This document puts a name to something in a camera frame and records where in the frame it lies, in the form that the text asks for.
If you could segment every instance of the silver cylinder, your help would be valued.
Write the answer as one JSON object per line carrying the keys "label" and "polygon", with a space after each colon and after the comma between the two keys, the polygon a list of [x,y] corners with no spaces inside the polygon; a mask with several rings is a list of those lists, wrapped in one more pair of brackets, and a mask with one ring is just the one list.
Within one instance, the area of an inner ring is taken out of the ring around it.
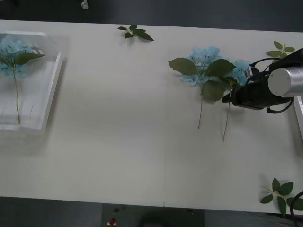
{"label": "silver cylinder", "polygon": [[303,67],[279,68],[268,78],[269,90],[276,96],[294,97],[303,94]]}

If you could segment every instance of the blue hydrangea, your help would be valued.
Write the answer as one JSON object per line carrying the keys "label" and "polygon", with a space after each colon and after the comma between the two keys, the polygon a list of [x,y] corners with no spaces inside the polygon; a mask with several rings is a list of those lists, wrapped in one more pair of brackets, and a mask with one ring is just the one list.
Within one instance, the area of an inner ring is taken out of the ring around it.
{"label": "blue hydrangea", "polygon": [[247,77],[245,75],[245,70],[250,67],[251,62],[245,60],[237,60],[231,62],[236,68],[232,70],[232,77],[241,85],[245,85]]}
{"label": "blue hydrangea", "polygon": [[[186,58],[191,60],[198,70],[207,69],[207,67],[218,59],[227,59],[219,55],[220,49],[214,46],[209,46],[205,49],[200,49],[198,47],[193,48],[193,52],[190,55],[187,55]],[[240,85],[246,83],[245,70],[249,67],[251,62],[244,60],[237,60],[231,62],[236,68],[233,71],[226,75],[227,77],[233,77]],[[182,82],[188,83],[190,86],[202,85],[208,80],[218,80],[217,77],[207,77],[204,74],[196,74],[193,76],[181,75],[179,79]]]}
{"label": "blue hydrangea", "polygon": [[[19,54],[21,53],[33,53],[33,49],[28,48],[21,40],[11,36],[6,35],[0,41],[0,58],[5,61],[11,62],[15,61]],[[24,76],[25,66],[16,65],[16,77]],[[0,74],[3,73],[6,76],[12,76],[12,70],[10,66],[0,62]]]}

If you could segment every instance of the clear plastic tray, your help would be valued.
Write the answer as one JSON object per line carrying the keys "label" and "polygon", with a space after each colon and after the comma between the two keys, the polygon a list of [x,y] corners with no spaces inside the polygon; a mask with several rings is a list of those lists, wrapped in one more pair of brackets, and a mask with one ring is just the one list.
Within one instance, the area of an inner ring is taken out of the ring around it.
{"label": "clear plastic tray", "polygon": [[14,79],[0,74],[0,130],[40,134],[46,127],[62,64],[62,53],[44,33],[4,31],[0,32],[0,39],[4,35],[15,36],[45,56],[27,63],[26,76],[17,79],[21,124],[17,120]]}

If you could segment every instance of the red object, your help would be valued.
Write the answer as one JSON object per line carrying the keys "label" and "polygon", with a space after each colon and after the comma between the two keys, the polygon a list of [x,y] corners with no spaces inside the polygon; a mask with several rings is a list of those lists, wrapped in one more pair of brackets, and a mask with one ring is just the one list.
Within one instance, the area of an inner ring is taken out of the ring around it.
{"label": "red object", "polygon": [[111,219],[110,222],[109,222],[110,226],[113,226],[115,224],[115,220],[114,219]]}

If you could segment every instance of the green leaf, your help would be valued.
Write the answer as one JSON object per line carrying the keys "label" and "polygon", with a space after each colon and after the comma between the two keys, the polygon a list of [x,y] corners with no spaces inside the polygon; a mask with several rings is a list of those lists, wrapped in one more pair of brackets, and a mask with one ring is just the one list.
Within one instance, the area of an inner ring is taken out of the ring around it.
{"label": "green leaf", "polygon": [[274,178],[274,180],[273,180],[273,191],[278,191],[280,189],[280,186],[281,186],[280,182],[277,179]]}
{"label": "green leaf", "polygon": [[7,65],[7,66],[9,65],[8,62],[6,60],[2,59],[2,58],[0,58],[0,62]]}
{"label": "green leaf", "polygon": [[129,26],[129,29],[130,29],[131,31],[135,30],[136,28],[137,28],[137,25],[130,25],[130,26]]}
{"label": "green leaf", "polygon": [[281,195],[289,195],[289,193],[291,193],[293,190],[293,186],[294,186],[293,182],[287,182],[287,183],[281,185],[279,193]]}
{"label": "green leaf", "polygon": [[153,41],[153,39],[148,34],[146,34],[145,32],[137,33],[137,36],[141,37],[142,39]]}
{"label": "green leaf", "polygon": [[281,51],[268,51],[268,52],[266,52],[266,54],[271,57],[280,57],[282,52]]}
{"label": "green leaf", "polygon": [[142,33],[142,32],[146,32],[144,29],[135,29],[133,31],[133,34],[138,34],[138,33]]}
{"label": "green leaf", "polygon": [[172,61],[169,61],[169,66],[173,70],[188,76],[198,73],[195,64],[187,58],[176,58]]}
{"label": "green leaf", "polygon": [[286,56],[287,56],[287,53],[283,53],[282,56],[281,56],[281,59],[286,57]]}
{"label": "green leaf", "polygon": [[210,101],[218,101],[223,95],[226,87],[218,81],[209,80],[203,85],[202,95]]}
{"label": "green leaf", "polygon": [[119,27],[118,29],[122,31],[127,31],[126,27]]}
{"label": "green leaf", "polygon": [[38,53],[21,53],[18,55],[16,58],[16,65],[24,65],[28,63],[29,60],[35,59],[35,58],[41,58],[43,57],[43,54],[38,54]]}
{"label": "green leaf", "polygon": [[133,35],[130,34],[129,32],[125,33],[125,39],[131,38],[131,37],[133,37]]}
{"label": "green leaf", "polygon": [[233,64],[225,59],[214,61],[205,71],[205,75],[209,77],[222,77],[235,68]]}
{"label": "green leaf", "polygon": [[286,52],[291,53],[291,52],[294,52],[294,51],[295,51],[295,48],[289,46],[289,47],[284,48],[284,50],[285,50]]}
{"label": "green leaf", "polygon": [[263,199],[261,199],[260,203],[266,204],[270,203],[273,200],[274,196],[272,194],[265,196]]}
{"label": "green leaf", "polygon": [[279,50],[282,50],[283,49],[283,46],[281,43],[277,42],[277,41],[274,41],[274,45],[276,48],[278,48]]}
{"label": "green leaf", "polygon": [[279,205],[279,208],[280,208],[280,212],[285,217],[285,215],[286,215],[286,202],[281,196],[278,196],[277,199],[278,199],[278,205]]}
{"label": "green leaf", "polygon": [[[287,201],[287,204],[290,206],[290,204],[292,203],[293,201],[293,197],[289,197],[286,201]],[[298,199],[295,203],[294,203],[294,209],[295,210],[300,210],[302,211],[303,210],[303,199]]]}
{"label": "green leaf", "polygon": [[219,79],[227,88],[231,88],[232,86],[232,89],[234,89],[240,86],[238,81],[232,77],[219,77]]}

